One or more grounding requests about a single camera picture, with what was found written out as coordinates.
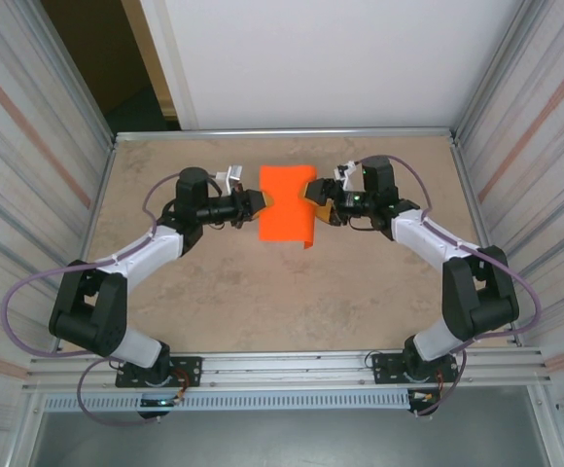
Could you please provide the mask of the orange paper sheet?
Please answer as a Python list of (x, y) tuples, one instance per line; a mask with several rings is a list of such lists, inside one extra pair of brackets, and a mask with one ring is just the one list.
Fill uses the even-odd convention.
[(260, 241), (300, 242), (304, 249), (313, 245), (316, 207), (304, 195), (316, 175), (313, 165), (261, 167), (267, 207), (258, 215)]

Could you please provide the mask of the small circuit board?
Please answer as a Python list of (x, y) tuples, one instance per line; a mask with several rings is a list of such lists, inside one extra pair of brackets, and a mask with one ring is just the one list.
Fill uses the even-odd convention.
[(169, 398), (150, 398), (150, 397), (143, 397), (140, 400), (139, 407), (140, 408), (148, 408), (148, 409), (168, 409), (178, 407), (180, 404), (184, 402), (184, 398), (182, 396), (175, 395), (174, 397)]

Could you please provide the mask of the grey metal lower shelf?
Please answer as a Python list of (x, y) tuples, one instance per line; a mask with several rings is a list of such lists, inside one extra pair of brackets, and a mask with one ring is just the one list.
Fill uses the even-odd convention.
[(173, 413), (106, 427), (44, 416), (32, 467), (549, 467), (525, 389), (462, 388), (401, 410)]

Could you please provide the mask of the aluminium frame cross bar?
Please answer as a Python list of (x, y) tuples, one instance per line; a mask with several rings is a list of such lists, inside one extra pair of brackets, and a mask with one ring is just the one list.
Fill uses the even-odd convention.
[(320, 137), (449, 137), (450, 135), (451, 129), (443, 126), (222, 129), (119, 132), (116, 142)]

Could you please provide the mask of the aluminium frame side bar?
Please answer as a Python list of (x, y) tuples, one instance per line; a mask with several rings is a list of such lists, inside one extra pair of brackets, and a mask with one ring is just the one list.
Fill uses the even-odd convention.
[(108, 154), (107, 161), (104, 165), (98, 190), (96, 191), (95, 198), (93, 199), (93, 203), (88, 219), (88, 225), (85, 230), (85, 235), (82, 240), (81, 248), (78, 255), (79, 259), (86, 260), (88, 258), (88, 253), (91, 248), (91, 243), (96, 229), (98, 217), (100, 215), (103, 199), (106, 194), (109, 178), (111, 176), (111, 171), (115, 162), (117, 148), (118, 148), (118, 141), (114, 140), (111, 148), (111, 152)]
[[(487, 247), (492, 244), (490, 235), (488, 230), (485, 227), (485, 223), (480, 211), (480, 204), (476, 195), (476, 192), (473, 188), (473, 184), (471, 182), (471, 178), (469, 175), (468, 168), (466, 167), (466, 163), (463, 157), (463, 150), (461, 149), (459, 139), (454, 135), (454, 132), (448, 136), (448, 143), (451, 156), (453, 158), (457, 175), (459, 178), (459, 182), (461, 184), (465, 201), (467, 203), (467, 207), (472, 219), (475, 235), (476, 235), (476, 244)], [(506, 331), (513, 331), (513, 323), (507, 325), (500, 329), (501, 332)], [(521, 338), (518, 335), (508, 335), (508, 336), (501, 336), (501, 337), (494, 337), (494, 338), (484, 338), (479, 339), (478, 342), (482, 341), (500, 341), (505, 343), (507, 346), (523, 346)]]

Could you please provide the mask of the white door frame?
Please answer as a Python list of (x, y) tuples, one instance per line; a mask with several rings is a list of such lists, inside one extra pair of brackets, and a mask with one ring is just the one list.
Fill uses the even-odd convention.
[(182, 130), (199, 130), (169, 0), (121, 0), (121, 4), (162, 115)]

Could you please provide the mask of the aluminium mounting rail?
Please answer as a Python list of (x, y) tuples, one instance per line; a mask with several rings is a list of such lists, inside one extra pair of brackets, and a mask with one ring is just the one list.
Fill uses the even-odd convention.
[[(312, 390), (374, 386), (365, 351), (209, 352), (201, 355), (199, 391)], [(22, 384), (25, 393), (76, 389), (91, 357), (34, 359)], [(462, 386), (548, 385), (550, 375), (535, 347), (477, 347), (467, 351)]]

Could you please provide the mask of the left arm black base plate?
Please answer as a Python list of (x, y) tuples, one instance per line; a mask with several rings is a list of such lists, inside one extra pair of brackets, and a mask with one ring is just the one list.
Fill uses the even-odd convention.
[(115, 385), (118, 388), (199, 387), (202, 363), (201, 357), (170, 356), (151, 368), (121, 364)]

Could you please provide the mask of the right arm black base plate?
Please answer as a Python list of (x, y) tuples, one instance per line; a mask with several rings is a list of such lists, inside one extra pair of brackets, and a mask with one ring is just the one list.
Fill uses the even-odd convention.
[(376, 384), (430, 384), (438, 383), (439, 377), (453, 382), (459, 375), (459, 366), (451, 355), (427, 362), (405, 352), (380, 352), (370, 356), (370, 368)]

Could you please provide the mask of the aluminium frame post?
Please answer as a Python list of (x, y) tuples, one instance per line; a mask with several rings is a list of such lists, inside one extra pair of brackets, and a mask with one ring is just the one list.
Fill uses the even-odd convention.
[(40, 0), (20, 0), (20, 8), (94, 137), (99, 143), (113, 148), (115, 136)]
[(511, 23), (491, 56), (475, 92), (456, 125), (451, 129), (451, 136), (454, 140), (461, 139), (466, 130), (475, 123), (518, 51), (522, 48), (537, 16), (547, 2), (548, 0), (520, 0)]

